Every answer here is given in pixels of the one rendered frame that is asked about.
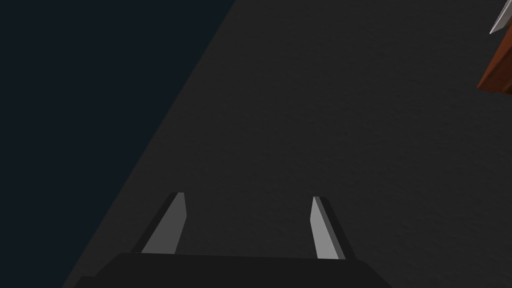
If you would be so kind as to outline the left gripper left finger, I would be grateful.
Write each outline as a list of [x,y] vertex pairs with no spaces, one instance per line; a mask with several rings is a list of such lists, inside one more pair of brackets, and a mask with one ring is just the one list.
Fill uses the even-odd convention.
[[186,219],[184,193],[171,193],[157,210],[131,252],[175,254]]

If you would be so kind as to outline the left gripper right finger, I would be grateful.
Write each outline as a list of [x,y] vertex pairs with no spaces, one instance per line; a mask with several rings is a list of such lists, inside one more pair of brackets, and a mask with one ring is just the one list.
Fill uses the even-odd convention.
[[326,197],[315,196],[312,199],[309,222],[318,259],[357,259],[353,247]]

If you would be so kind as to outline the brown wooden furniture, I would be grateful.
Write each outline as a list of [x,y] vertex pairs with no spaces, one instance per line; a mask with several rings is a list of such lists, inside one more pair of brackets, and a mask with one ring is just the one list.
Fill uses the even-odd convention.
[[506,0],[489,34],[507,28],[477,89],[512,96],[512,0]]

